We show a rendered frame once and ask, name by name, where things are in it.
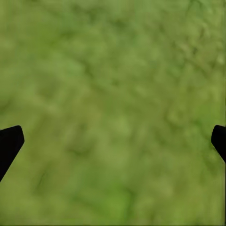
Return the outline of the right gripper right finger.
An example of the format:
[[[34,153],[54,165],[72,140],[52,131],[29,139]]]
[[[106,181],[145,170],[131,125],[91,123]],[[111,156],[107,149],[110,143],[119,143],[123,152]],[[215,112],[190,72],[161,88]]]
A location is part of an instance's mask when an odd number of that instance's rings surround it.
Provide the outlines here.
[[[226,127],[215,125],[211,142],[226,163]]]

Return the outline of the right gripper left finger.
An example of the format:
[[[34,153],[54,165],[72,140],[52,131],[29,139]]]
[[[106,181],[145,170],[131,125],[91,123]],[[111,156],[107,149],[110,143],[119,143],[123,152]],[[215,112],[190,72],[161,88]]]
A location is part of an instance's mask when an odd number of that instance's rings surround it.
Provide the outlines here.
[[[20,125],[0,130],[0,182],[24,144]]]

